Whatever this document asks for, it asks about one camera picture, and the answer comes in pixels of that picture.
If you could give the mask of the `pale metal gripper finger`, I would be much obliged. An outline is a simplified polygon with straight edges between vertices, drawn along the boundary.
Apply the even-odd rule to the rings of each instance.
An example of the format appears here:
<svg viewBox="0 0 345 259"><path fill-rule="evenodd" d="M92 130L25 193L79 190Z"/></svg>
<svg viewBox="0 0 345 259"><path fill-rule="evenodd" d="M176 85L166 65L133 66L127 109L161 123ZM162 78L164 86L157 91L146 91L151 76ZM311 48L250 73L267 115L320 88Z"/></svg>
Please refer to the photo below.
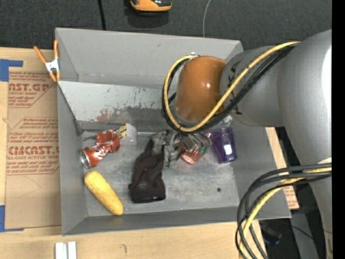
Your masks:
<svg viewBox="0 0 345 259"><path fill-rule="evenodd" d="M167 144L167 133L166 132L158 132L152 136L152 141L154 145L157 146L164 146Z"/></svg>
<svg viewBox="0 0 345 259"><path fill-rule="evenodd" d="M176 166L180 156L179 145L166 145L164 147L164 168L172 168Z"/></svg>

